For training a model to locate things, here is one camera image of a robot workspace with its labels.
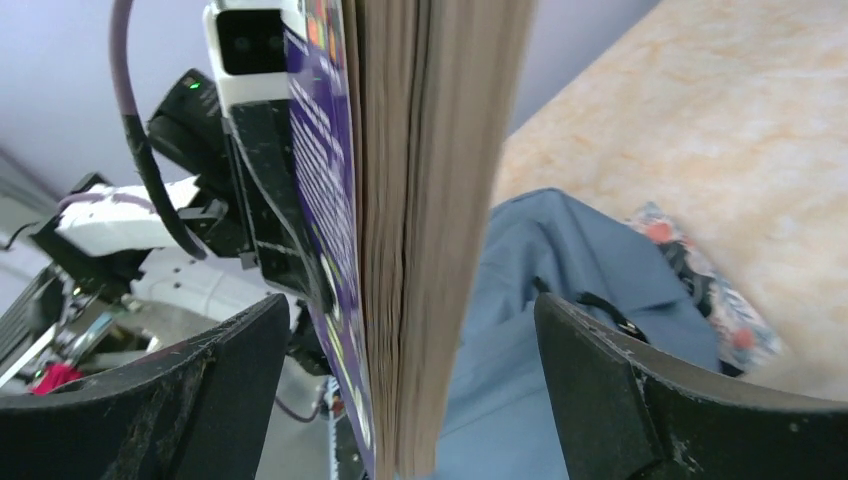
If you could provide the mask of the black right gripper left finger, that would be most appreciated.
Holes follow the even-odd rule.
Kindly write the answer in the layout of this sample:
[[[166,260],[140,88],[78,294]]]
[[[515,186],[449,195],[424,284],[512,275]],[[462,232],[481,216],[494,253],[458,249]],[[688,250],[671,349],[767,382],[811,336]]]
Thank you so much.
[[[251,479],[290,337],[275,294],[125,366],[1,401],[5,479]]]

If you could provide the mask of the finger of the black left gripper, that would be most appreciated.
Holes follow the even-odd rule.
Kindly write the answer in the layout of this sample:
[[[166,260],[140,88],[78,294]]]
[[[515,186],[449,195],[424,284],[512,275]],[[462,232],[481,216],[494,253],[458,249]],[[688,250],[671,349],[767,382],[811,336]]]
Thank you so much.
[[[232,105],[228,125],[238,149],[237,170],[263,278],[328,311],[333,295],[320,271],[298,193],[288,102]]]

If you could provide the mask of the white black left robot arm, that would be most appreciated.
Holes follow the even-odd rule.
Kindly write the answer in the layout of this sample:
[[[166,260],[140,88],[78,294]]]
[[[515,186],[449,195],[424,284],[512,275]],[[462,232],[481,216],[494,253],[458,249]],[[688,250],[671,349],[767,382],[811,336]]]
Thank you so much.
[[[208,78],[187,71],[147,121],[133,153],[162,155],[188,177],[115,186],[83,180],[33,233],[74,282],[107,303],[157,301],[223,320],[283,292],[312,320],[336,309],[311,239],[283,72]]]

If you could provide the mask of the blue grey backpack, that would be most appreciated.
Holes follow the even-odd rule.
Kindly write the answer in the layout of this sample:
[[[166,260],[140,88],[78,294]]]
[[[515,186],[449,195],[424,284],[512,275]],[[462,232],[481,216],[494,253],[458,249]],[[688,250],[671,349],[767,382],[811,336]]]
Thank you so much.
[[[646,236],[556,189],[491,213],[438,442],[437,479],[564,479],[534,322],[536,283],[608,301],[661,350],[720,368],[715,331]]]

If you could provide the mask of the floral patterned small item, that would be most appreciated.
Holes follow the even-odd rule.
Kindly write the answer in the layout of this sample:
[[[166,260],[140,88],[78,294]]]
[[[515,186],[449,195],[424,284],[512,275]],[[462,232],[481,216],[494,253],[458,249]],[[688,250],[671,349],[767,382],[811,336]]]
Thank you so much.
[[[724,374],[738,377],[786,352],[773,326],[657,204],[644,204],[625,224],[659,248],[696,309],[715,330]]]

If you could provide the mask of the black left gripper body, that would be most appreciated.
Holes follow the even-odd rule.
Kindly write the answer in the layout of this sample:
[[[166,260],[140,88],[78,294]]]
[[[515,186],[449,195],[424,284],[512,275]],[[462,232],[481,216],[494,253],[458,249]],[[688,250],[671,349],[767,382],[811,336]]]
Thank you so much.
[[[196,192],[187,200],[171,196],[187,228],[218,257],[245,253],[249,241],[214,81],[187,70],[151,115],[147,133],[155,151],[192,175]]]

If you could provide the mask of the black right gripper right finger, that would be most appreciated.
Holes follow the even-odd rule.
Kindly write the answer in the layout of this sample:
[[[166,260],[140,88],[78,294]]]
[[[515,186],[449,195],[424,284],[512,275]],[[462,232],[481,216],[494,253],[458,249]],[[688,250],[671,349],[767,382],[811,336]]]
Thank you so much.
[[[691,365],[551,294],[534,318],[570,478],[846,477],[845,403]]]

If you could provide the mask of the purple cover book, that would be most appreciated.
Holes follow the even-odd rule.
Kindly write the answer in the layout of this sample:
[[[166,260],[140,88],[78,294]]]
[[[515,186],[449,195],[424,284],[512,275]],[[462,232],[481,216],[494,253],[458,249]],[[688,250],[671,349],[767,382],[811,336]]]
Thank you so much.
[[[319,339],[373,479],[432,472],[532,1],[290,1]]]

